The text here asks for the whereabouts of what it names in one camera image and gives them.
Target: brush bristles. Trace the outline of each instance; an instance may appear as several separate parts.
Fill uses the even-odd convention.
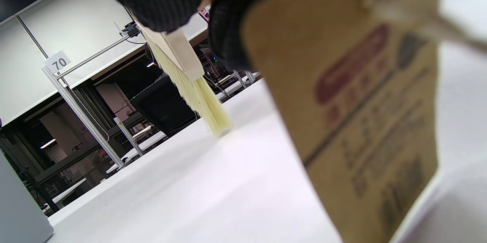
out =
[[[153,51],[159,67],[171,78],[188,106],[207,122],[212,134],[222,136],[230,131],[231,120],[204,78],[201,77],[190,82],[188,77],[150,38],[148,38],[147,44]]]

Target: white tabletop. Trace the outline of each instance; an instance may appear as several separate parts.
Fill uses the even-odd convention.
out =
[[[63,201],[66,197],[68,197],[68,195],[72,194],[73,191],[76,188],[78,188],[81,184],[83,184],[83,182],[85,182],[85,181],[86,181],[85,178],[81,179],[79,182],[77,182],[73,186],[69,187],[66,191],[62,192],[61,194],[59,194],[55,198],[53,198],[53,202],[57,204],[57,203]],[[47,206],[44,210],[49,210],[49,208],[51,208],[47,204],[44,204],[44,205]]]
[[[142,149],[142,151],[144,151],[145,149],[147,149],[148,147],[154,145],[156,142],[158,142],[159,140],[163,139],[166,137],[166,134],[164,134],[164,132],[157,132],[156,134],[154,134],[153,136],[149,137],[148,139],[144,140],[141,144],[139,144],[139,147]],[[137,153],[137,150],[135,148],[132,148],[130,151],[128,151],[128,153],[126,153],[122,159],[124,158],[127,158],[126,161],[129,161],[131,160],[134,156],[138,155]],[[115,170],[118,169],[118,166],[117,164],[113,164],[107,171],[106,173],[109,174]]]

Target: number sign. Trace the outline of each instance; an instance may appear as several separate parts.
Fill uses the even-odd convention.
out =
[[[57,52],[44,62],[44,65],[47,66],[47,68],[49,68],[49,70],[53,74],[61,71],[63,68],[70,64],[71,61],[68,56],[66,56],[64,51]]]

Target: brown paper tag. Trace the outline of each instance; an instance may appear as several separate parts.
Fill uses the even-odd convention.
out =
[[[361,4],[262,0],[243,40],[343,241],[382,243],[436,171],[437,47]]]

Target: metal rod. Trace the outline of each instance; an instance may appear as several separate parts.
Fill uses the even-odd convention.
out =
[[[251,83],[255,82],[255,77],[254,77],[254,74],[252,74],[252,72],[245,71],[245,74],[247,75],[247,78],[248,78],[248,80],[250,80]]]
[[[127,6],[124,5],[123,8],[125,8],[125,11],[127,11],[127,14],[129,14],[130,18],[132,19],[132,22],[135,22],[134,15],[132,15],[132,12],[130,12]]]
[[[113,148],[108,144],[108,142],[105,140],[105,137],[100,134],[98,129],[96,129],[95,125],[91,122],[91,120],[85,115],[85,113],[82,111],[82,109],[78,106],[76,101],[74,100],[73,96],[69,94],[69,92],[59,83],[59,81],[54,78],[54,75],[49,72],[46,66],[42,67],[42,71],[46,75],[46,77],[49,79],[49,81],[56,87],[56,89],[59,91],[59,94],[63,97],[63,99],[66,101],[66,103],[73,109],[75,114],[80,118],[81,122],[86,126],[86,128],[91,132],[91,134],[95,137],[96,141],[101,145],[101,147],[105,150],[105,152],[110,156],[110,158],[117,164],[119,168],[124,167],[123,161],[118,157],[118,155],[115,153]]]
[[[44,51],[44,49],[42,49],[42,46],[39,44],[39,42],[35,39],[35,37],[33,36],[32,32],[30,32],[29,28],[27,27],[27,25],[24,23],[24,21],[22,21],[22,19],[18,16],[18,15],[15,15],[15,18],[17,18],[17,21],[22,25],[22,27],[24,28],[24,30],[27,32],[27,34],[29,35],[29,37],[31,37],[32,41],[35,43],[35,45],[37,46],[37,48],[39,49],[39,51],[44,55],[44,57],[46,59],[49,58],[49,56],[47,55],[47,53]]]
[[[122,42],[126,41],[126,40],[127,40],[127,39],[129,39],[129,38],[130,38],[130,36],[125,36],[125,37],[121,38],[120,40],[117,40],[116,42],[114,42],[113,44],[109,45],[108,47],[106,47],[106,48],[105,48],[105,49],[103,49],[102,51],[100,51],[100,52],[98,52],[98,53],[94,54],[93,56],[91,56],[91,57],[89,57],[89,58],[85,59],[84,61],[82,61],[82,62],[80,62],[80,63],[76,64],[75,66],[73,66],[73,67],[69,68],[68,70],[66,70],[66,72],[61,73],[60,75],[56,76],[56,77],[55,77],[55,79],[56,79],[56,80],[58,80],[58,79],[60,79],[60,78],[62,78],[62,77],[65,77],[66,75],[70,74],[70,73],[71,73],[71,72],[73,72],[74,70],[76,70],[76,69],[80,68],[81,66],[83,66],[83,65],[87,64],[88,62],[90,62],[90,61],[92,61],[92,60],[96,59],[96,58],[97,58],[97,57],[99,57],[101,54],[105,53],[106,51],[108,51],[108,50],[112,49],[113,47],[115,47],[115,46],[119,45],[120,43],[122,43]]]
[[[134,141],[134,138],[132,137],[132,134],[130,134],[129,130],[127,130],[127,128],[123,125],[123,123],[120,121],[120,118],[116,117],[113,120],[115,120],[115,123],[118,125],[118,127],[120,128],[120,130],[122,131],[122,133],[127,137],[127,139],[129,140],[130,144],[132,144],[132,146],[134,146],[134,149],[137,151],[137,153],[140,156],[143,156],[144,155],[144,152],[139,147],[139,145]]]
[[[240,81],[240,83],[242,84],[244,89],[247,89],[247,85],[245,85],[244,80],[242,79],[242,77],[240,77],[237,70],[233,70],[233,76],[236,77]]]

